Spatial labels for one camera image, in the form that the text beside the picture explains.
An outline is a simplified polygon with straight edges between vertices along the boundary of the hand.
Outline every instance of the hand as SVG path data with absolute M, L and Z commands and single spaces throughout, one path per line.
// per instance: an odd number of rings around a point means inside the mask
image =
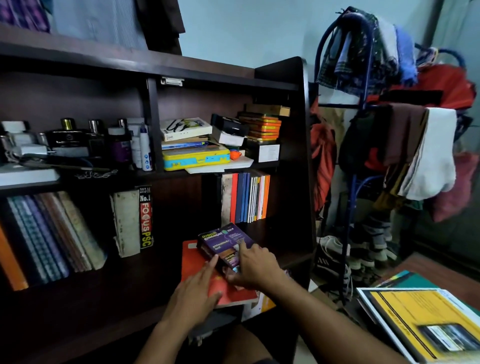
M 222 297 L 222 292 L 208 297 L 208 286 L 217 261 L 218 256 L 215 255 L 197 274 L 180 282 L 168 302 L 162 321 L 168 321 L 187 333 L 205 321 Z
M 248 249 L 245 243 L 241 243 L 239 255 L 241 273 L 229 272 L 226 278 L 230 284 L 268 293 L 286 277 L 275 255 L 267 248 L 253 244 Z

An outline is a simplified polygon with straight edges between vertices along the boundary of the clothes rack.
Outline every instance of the clothes rack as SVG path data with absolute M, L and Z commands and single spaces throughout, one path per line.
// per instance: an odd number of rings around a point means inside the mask
M 366 35 L 366 62 L 365 62 L 365 69 L 363 73 L 363 79 L 361 83 L 362 93 L 360 95 L 360 100 L 357 105 L 353 104 L 319 104 L 320 107 L 326 108 L 339 108 L 339 109 L 357 109 L 358 113 L 372 111 L 377 108 L 376 105 L 368 104 L 367 97 L 368 97 L 368 89 L 369 89 L 369 82 L 370 82 L 370 75 L 372 73 L 372 60 L 373 60 L 373 27 L 367 18 L 360 13 L 357 12 L 350 12 L 346 14 L 340 15 L 327 29 L 327 31 L 322 36 L 320 43 L 317 48 L 317 53 L 315 56 L 315 65 L 314 65 L 314 77 L 316 78 L 319 71 L 320 71 L 320 59 L 322 56 L 322 51 L 325 46 L 325 43 L 328 37 L 333 33 L 336 28 L 341 28 L 343 31 L 359 31 L 362 30 Z M 419 50 L 426 50 L 420 44 L 415 43 L 415 48 Z M 466 69 L 466 64 L 464 58 L 456 51 L 451 49 L 439 49 L 439 53 L 446 53 L 450 54 L 456 58 L 459 67 Z M 313 87 L 313 92 L 318 95 L 318 83 L 315 82 Z M 345 275 L 345 265 L 347 262 L 347 249 L 348 249 L 348 237 L 350 233 L 350 225 L 353 222 L 357 198 L 359 192 L 362 188 L 364 188 L 369 182 L 383 178 L 383 175 L 375 175 L 370 176 L 365 179 L 359 179 L 356 174 L 353 174 L 348 179 L 348 201 L 347 201 L 347 210 L 345 213 L 345 228 L 342 237 L 342 257 L 340 261 L 340 272 L 338 275 L 339 278 L 339 296 L 340 299 L 345 305 L 345 295 L 343 293 L 343 277 Z

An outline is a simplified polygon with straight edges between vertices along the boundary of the white bottle cap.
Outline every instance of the white bottle cap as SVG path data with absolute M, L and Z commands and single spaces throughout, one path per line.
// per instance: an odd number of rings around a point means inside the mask
M 125 134 L 125 128 L 120 128 L 120 127 L 108 128 L 108 134 L 110 134 L 110 135 L 124 135 Z
M 1 124 L 8 133 L 21 133 L 27 130 L 23 121 L 2 121 Z

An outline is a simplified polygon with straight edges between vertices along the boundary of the blue towel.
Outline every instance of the blue towel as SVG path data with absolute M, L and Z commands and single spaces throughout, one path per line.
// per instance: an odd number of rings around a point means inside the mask
M 413 40 L 405 30 L 395 25 L 398 65 L 400 67 L 400 83 L 404 86 L 413 86 L 418 83 L 418 70 L 413 55 Z

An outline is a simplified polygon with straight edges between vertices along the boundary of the red book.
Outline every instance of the red book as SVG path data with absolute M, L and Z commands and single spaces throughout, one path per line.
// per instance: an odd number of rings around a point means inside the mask
M 181 280 L 186 280 L 200 269 L 205 263 L 205 258 L 197 249 L 196 240 L 188 240 L 183 242 L 182 257 L 181 257 Z M 234 286 L 228 284 L 216 270 L 214 270 L 210 279 L 210 286 L 208 287 L 208 295 L 215 292 L 223 292 L 222 298 L 218 301 L 216 308 L 235 306 L 238 304 L 258 302 L 256 291 L 251 290 L 237 290 Z
M 237 209 L 237 185 L 239 181 L 239 174 L 234 173 L 232 179 L 232 199 L 230 202 L 230 222 L 235 224 L 235 210 Z

